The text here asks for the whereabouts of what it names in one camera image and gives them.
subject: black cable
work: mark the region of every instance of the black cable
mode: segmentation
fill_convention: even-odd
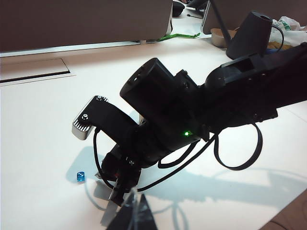
[[[192,144],[190,144],[190,146],[188,147],[188,149],[182,154],[182,156],[179,158],[179,159],[177,159],[177,160],[175,160],[175,161],[173,161],[173,162],[171,162],[171,163],[167,163],[167,164],[162,164],[161,163],[161,160],[159,160],[159,162],[158,162],[158,168],[159,169],[167,169],[167,168],[171,168],[171,167],[174,167],[175,165],[178,165],[178,164],[180,164],[192,151],[193,151],[193,149],[195,148],[195,146],[197,145],[197,143],[200,141],[200,139],[199,140],[197,140],[197,141],[195,141],[195,142],[193,142]]]
[[[101,179],[106,183],[106,185],[109,187],[109,188],[111,188],[111,189],[113,189],[114,188],[114,186],[113,185],[111,185],[110,183],[109,183],[109,181],[107,181],[107,179],[106,178],[104,178],[104,174],[103,174],[103,172],[102,172],[102,170],[101,170],[101,168],[100,168],[100,165],[99,165],[99,159],[98,159],[98,153],[97,153],[97,134],[99,133],[99,131],[100,131],[100,129],[99,128],[96,128],[95,129],[95,133],[94,133],[94,137],[93,137],[93,146],[94,146],[94,158],[95,158],[95,163],[96,163],[96,167],[97,167],[97,169],[98,169],[98,172],[99,172],[99,174],[100,174],[100,177],[101,177]]]
[[[170,178],[171,176],[175,175],[177,172],[179,172],[180,170],[184,169],[188,164],[190,164],[193,160],[195,160],[196,158],[198,158],[207,148],[209,145],[212,144],[212,142],[215,140],[216,136],[218,134],[214,134],[213,137],[204,145],[204,147],[201,148],[201,150],[199,150],[194,156],[192,156],[190,159],[188,159],[184,164],[180,165],[178,168],[176,168],[175,170],[173,170],[171,173],[169,173],[168,175],[162,177],[161,179],[151,183],[150,185],[147,185],[143,188],[139,188],[138,192],[142,192],[146,189],[149,189],[163,181],[165,181],[166,179]]]
[[[283,42],[284,42],[284,34],[283,34],[283,31],[281,30],[281,28],[279,28],[278,26],[276,25],[272,25],[272,27],[274,27],[275,29],[277,29],[281,34],[282,34],[282,44],[281,46],[278,48],[277,52],[280,51],[283,47]]]
[[[284,225],[282,225],[282,224],[280,224],[280,223],[278,223],[278,222],[276,222],[276,221],[274,221],[274,220],[270,220],[269,222],[274,223],[274,224],[276,224],[276,225],[282,227],[282,228],[285,229],[285,230],[288,230]]]
[[[187,14],[188,17],[193,17],[193,18],[200,18],[202,19],[201,17],[196,17],[196,16],[193,16],[193,15],[190,15],[190,14]]]

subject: white desk surface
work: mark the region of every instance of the white desk surface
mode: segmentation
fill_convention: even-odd
[[[175,19],[174,25],[181,20]],[[157,44],[2,58],[16,63],[62,58],[76,76],[1,87],[1,229],[101,230],[115,216],[110,190],[94,174],[93,134],[85,141],[71,123],[94,95],[103,95],[137,119],[119,91],[131,74],[158,57],[174,75],[188,71],[197,84],[229,61],[208,39],[171,39]],[[187,168],[145,191],[160,230],[256,230],[307,187],[307,104],[278,110],[259,124],[262,154],[254,165],[233,172],[215,160],[213,146]],[[256,145],[252,126],[226,129],[221,158],[239,165]],[[98,136],[100,159],[114,142]],[[177,158],[183,150],[171,154]],[[84,171],[86,183],[76,182]],[[153,166],[139,186],[170,172]]]

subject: screw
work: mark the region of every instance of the screw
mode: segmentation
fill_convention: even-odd
[[[87,114],[83,114],[82,115],[82,120],[87,120],[88,119],[88,115]]]
[[[129,161],[129,165],[133,166],[133,165],[134,165],[134,161],[133,161],[133,160],[130,160],[130,161]]]
[[[183,85],[185,88],[188,88],[188,87],[189,87],[188,84],[187,84],[186,82],[184,82],[182,85]]]

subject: blue die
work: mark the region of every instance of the blue die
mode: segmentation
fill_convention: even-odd
[[[77,181],[78,182],[85,181],[84,172],[78,172],[77,173]]]

